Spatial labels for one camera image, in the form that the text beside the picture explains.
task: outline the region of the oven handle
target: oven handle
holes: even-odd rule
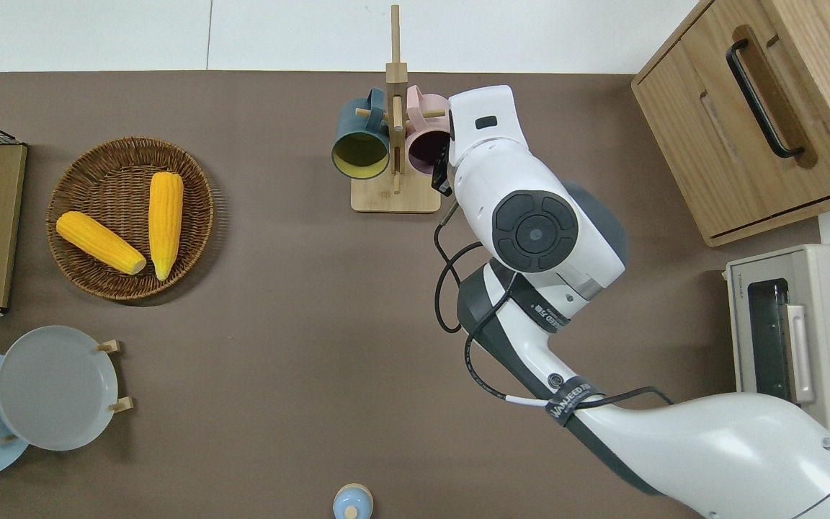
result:
[[[813,390],[813,376],[809,362],[809,341],[806,334],[806,313],[803,305],[786,305],[787,347],[790,355],[787,362],[793,372],[793,401],[809,404],[816,400]]]

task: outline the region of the black cable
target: black cable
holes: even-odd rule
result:
[[[434,230],[434,248],[437,249],[437,252],[441,254],[441,257],[444,259],[445,266],[452,265],[450,257],[447,257],[447,253],[444,250],[444,247],[441,246],[441,229],[447,225],[447,222],[454,216],[454,213],[457,213],[457,209],[460,207],[460,204],[455,201],[451,206],[450,209],[447,210],[447,214],[445,214],[444,218],[441,219],[440,223],[437,224],[437,227]],[[453,266],[450,267],[450,272],[454,275],[454,281],[457,282],[457,287],[461,283],[460,275],[457,273],[457,269]],[[444,285],[445,277],[447,277],[447,272],[442,270],[440,278],[437,280],[437,286],[434,289],[434,316],[437,318],[437,323],[441,325],[441,329],[443,329],[447,333],[457,333],[463,328],[460,323],[457,323],[457,326],[450,327],[447,325],[447,322],[444,321],[444,316],[441,315],[441,288]]]
[[[467,335],[467,342],[465,342],[465,345],[463,346],[463,357],[467,362],[467,369],[470,371],[470,375],[473,378],[473,380],[476,381],[476,384],[480,385],[482,389],[487,391],[488,394],[493,395],[495,398],[501,398],[501,400],[504,400],[505,397],[508,397],[508,395],[504,394],[504,392],[496,390],[494,387],[488,385],[486,381],[482,380],[482,377],[478,375],[478,373],[472,365],[472,360],[470,359],[470,349],[472,346],[473,338],[476,335],[480,334],[482,329],[485,328],[485,325],[487,325],[488,322],[491,321],[491,318],[495,316],[495,313],[497,313],[498,310],[504,305],[504,303],[507,302],[508,298],[510,298],[511,289],[514,287],[514,281],[517,280],[517,276],[517,272],[514,272],[513,275],[511,275],[511,280],[510,282],[508,282],[508,286],[505,287],[504,293],[503,295],[501,295],[501,298],[498,300],[497,303],[495,303],[491,307],[491,309],[485,312],[485,315],[483,315],[481,319],[478,320],[478,322],[476,323],[476,328],[473,329],[473,331]]]
[[[623,392],[623,394],[617,394],[614,396],[609,396],[607,398],[602,398],[600,400],[595,400],[592,402],[582,402],[579,405],[577,405],[576,409],[590,409],[592,407],[601,407],[602,405],[607,404],[616,404],[618,402],[622,402],[623,400],[633,398],[634,396],[646,394],[646,392],[654,392],[655,394],[658,394],[659,397],[661,397],[666,404],[674,405],[674,402],[671,400],[671,398],[669,398],[668,395],[662,392],[662,390],[659,390],[659,388],[656,388],[655,386],[645,386],[632,391]]]
[[[472,249],[478,249],[482,247],[481,242],[473,242],[468,246],[463,247],[463,249],[459,249],[457,254],[454,254],[450,259],[447,260],[447,263],[444,265],[444,269],[441,270],[441,275],[437,278],[437,285],[434,287],[434,316],[437,318],[437,323],[441,325],[441,328],[444,329],[447,333],[456,333],[460,331],[461,325],[458,324],[456,328],[451,328],[444,322],[444,317],[441,315],[441,288],[444,286],[444,280],[447,279],[448,273],[454,272],[454,264],[457,262],[458,259],[463,257],[463,255],[467,252],[470,252]]]

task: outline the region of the oven door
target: oven door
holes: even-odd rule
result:
[[[816,395],[806,333],[808,269],[803,250],[728,266],[736,385],[794,404]]]

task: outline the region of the yellow corn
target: yellow corn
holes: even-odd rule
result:
[[[126,275],[135,275],[146,266],[146,258],[138,250],[85,213],[77,210],[63,213],[56,220],[56,232],[67,242]]]
[[[178,257],[184,183],[181,175],[160,171],[149,184],[149,256],[159,280],[168,278]]]

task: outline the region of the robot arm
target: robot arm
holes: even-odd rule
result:
[[[830,434],[795,405],[724,394],[648,411],[579,408],[602,397],[547,342],[623,273],[623,228],[530,153],[510,88],[476,89],[450,103],[448,177],[494,256],[460,286],[464,329],[643,492],[714,519],[830,518]],[[482,319],[506,291],[507,302]]]

